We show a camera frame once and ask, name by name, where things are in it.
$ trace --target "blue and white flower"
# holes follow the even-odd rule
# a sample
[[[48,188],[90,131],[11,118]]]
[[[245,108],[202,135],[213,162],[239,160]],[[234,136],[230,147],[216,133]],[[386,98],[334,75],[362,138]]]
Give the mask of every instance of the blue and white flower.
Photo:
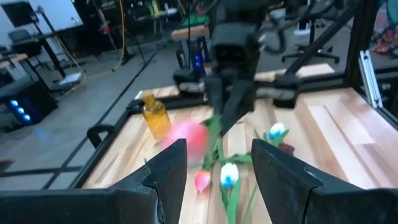
[[[276,123],[272,125],[272,127],[269,130],[269,139],[273,140],[276,137],[280,136],[283,132],[285,132],[285,126],[282,123]]]
[[[221,184],[225,188],[230,188],[235,185],[236,181],[239,179],[239,171],[236,164],[226,163],[221,168]]]

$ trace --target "desk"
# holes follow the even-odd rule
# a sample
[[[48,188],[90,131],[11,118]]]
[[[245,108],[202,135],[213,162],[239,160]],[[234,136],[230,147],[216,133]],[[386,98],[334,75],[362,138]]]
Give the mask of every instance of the desk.
[[[191,39],[203,37],[209,34],[209,28],[205,25],[191,27]],[[176,41],[188,40],[188,28],[175,29],[172,32],[172,39]]]
[[[31,43],[31,42],[36,42],[38,44],[40,43],[44,47],[44,49],[47,52],[47,54],[49,55],[49,57],[50,57],[51,61],[53,62],[55,68],[61,74],[62,78],[65,78],[67,75],[65,74],[65,71],[61,67],[60,62],[59,62],[57,56],[55,55],[54,51],[52,50],[51,46],[49,45],[49,43],[47,43],[46,38],[54,37],[56,35],[59,35],[62,32],[67,31],[67,30],[77,29],[77,28],[80,28],[80,27],[82,27],[82,26],[66,28],[66,29],[58,30],[56,32],[52,32],[52,33],[48,33],[48,34],[39,33],[39,34],[33,35],[32,39],[23,40],[23,41],[20,41],[20,42],[13,43],[12,46],[18,46],[18,45],[21,45],[21,44],[28,44],[28,43]]]
[[[262,74],[258,78],[270,78]],[[150,90],[156,96],[176,95],[175,87]],[[209,106],[169,110],[173,123],[209,118]],[[262,133],[282,122],[290,133],[285,142],[295,147],[294,156],[325,172],[364,189],[398,187],[398,132],[350,88],[301,94],[294,110],[256,101],[256,110],[241,118],[223,139],[224,154],[244,154],[251,148],[254,129]],[[86,189],[105,188],[137,170],[160,152],[142,115],[130,116],[112,145],[84,184]],[[238,223],[251,190],[256,185],[252,167],[239,167],[241,194]],[[226,223],[218,189],[220,166],[212,173],[212,188],[199,194],[194,187],[198,169],[189,169],[180,223]],[[248,223],[271,223],[257,192]]]
[[[15,57],[9,57],[9,60],[0,62],[0,68],[6,68],[8,66],[13,66],[14,63],[18,63],[18,62],[22,62],[22,61],[26,61],[26,63],[28,64],[28,66],[30,67],[30,69],[32,69],[32,71],[37,75],[37,78],[39,79],[39,81],[41,83],[43,83],[43,85],[45,86],[45,88],[47,89],[47,91],[50,93],[52,92],[51,89],[47,86],[47,84],[44,82],[43,78],[40,76],[40,74],[37,72],[36,68],[31,64],[31,62],[28,59],[28,56],[26,54],[17,54]]]
[[[157,33],[157,21],[160,21],[159,23],[159,32],[162,35],[162,40],[164,41],[164,44],[166,43],[167,39],[165,38],[164,32],[163,32],[163,20],[167,19],[170,16],[174,16],[178,13],[177,10],[175,11],[160,11],[158,15],[156,16],[141,16],[135,20],[135,22],[141,22],[141,21],[146,21],[150,20],[154,22],[154,34]]]
[[[6,67],[12,65],[12,63],[18,63],[27,58],[28,58],[28,56],[26,54],[17,54],[15,57],[10,58],[10,60],[0,62],[0,68],[6,68]]]

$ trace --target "gray floor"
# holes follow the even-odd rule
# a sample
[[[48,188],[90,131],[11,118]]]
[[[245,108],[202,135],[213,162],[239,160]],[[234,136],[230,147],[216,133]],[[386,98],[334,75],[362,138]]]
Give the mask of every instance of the gray floor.
[[[299,38],[294,37],[291,32],[287,34],[287,37],[289,38],[289,48],[286,53],[289,54],[294,52],[293,45]],[[334,46],[334,54],[341,57],[339,64],[336,65],[332,60],[322,58],[314,58],[310,63],[328,63],[336,72],[343,71],[348,40],[349,29],[343,28],[330,42]],[[152,54],[153,52],[145,53],[146,58],[149,58]],[[117,61],[117,54],[109,57],[114,57],[114,59],[103,59],[99,63],[92,60],[87,63],[83,67],[88,72],[88,79],[84,84],[85,90],[80,93],[76,91],[76,93],[72,93],[62,99],[58,104],[59,108],[40,124],[14,133],[0,134],[0,159],[12,158],[16,160],[8,168],[8,172],[53,168],[62,165],[72,150],[84,138],[87,129],[102,117],[141,68],[140,63],[142,60],[139,56],[136,56],[127,65],[110,75],[90,78],[95,73],[109,71]],[[290,59],[282,63],[280,56],[262,54],[257,70],[258,72],[265,72],[287,68],[293,61],[294,59]],[[385,57],[380,55],[374,55],[373,61],[376,67],[396,63],[396,60],[386,60]],[[175,47],[167,47],[158,52],[153,62],[129,87],[109,115],[105,117],[103,123],[114,124],[126,105],[140,90],[173,85],[172,74],[177,67]],[[75,68],[67,69],[67,73],[76,71]],[[46,82],[51,83],[56,76],[56,73],[48,73]],[[69,166],[83,166],[93,151],[93,146],[86,142],[80,152],[69,163]],[[77,173],[74,172],[61,174],[51,186],[51,189],[68,187],[76,175]],[[51,176],[51,174],[43,174],[0,178],[0,190],[41,189]]]

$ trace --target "bottle cap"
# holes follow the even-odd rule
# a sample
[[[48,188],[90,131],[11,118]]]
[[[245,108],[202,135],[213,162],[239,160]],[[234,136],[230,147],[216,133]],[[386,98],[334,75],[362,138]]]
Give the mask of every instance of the bottle cap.
[[[155,103],[155,95],[151,92],[145,92],[142,96],[142,100],[147,105],[153,105]]]

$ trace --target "tulip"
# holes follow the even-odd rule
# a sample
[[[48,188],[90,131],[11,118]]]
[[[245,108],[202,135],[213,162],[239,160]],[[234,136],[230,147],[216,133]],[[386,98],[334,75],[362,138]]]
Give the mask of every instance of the tulip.
[[[291,155],[291,156],[293,156],[293,152],[294,152],[294,147],[293,146],[291,146],[291,145],[289,145],[289,144],[286,144],[286,143],[280,143],[279,144],[279,147],[278,147],[281,151],[284,151],[284,152],[286,152],[287,154],[289,154],[289,155]]]
[[[269,130],[269,139],[273,140],[285,132],[285,126],[282,123],[276,123],[272,125]]]
[[[197,190],[202,193],[204,192],[207,187],[210,185],[211,182],[211,174],[207,170],[199,170],[195,176],[195,187]]]
[[[230,188],[235,185],[239,179],[239,171],[236,164],[226,163],[221,168],[221,184],[225,188]]]

